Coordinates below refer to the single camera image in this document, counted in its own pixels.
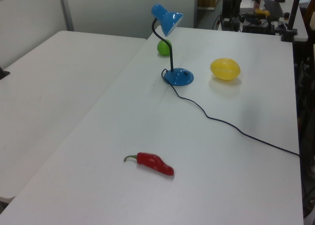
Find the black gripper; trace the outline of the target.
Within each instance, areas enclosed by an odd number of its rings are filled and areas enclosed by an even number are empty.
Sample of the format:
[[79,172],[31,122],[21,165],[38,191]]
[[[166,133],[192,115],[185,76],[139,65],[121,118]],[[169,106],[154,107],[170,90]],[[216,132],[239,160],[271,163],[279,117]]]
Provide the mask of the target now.
[[223,0],[220,25],[222,31],[229,30],[229,19],[233,18],[233,30],[239,31],[243,18],[239,18],[240,4],[242,0]]

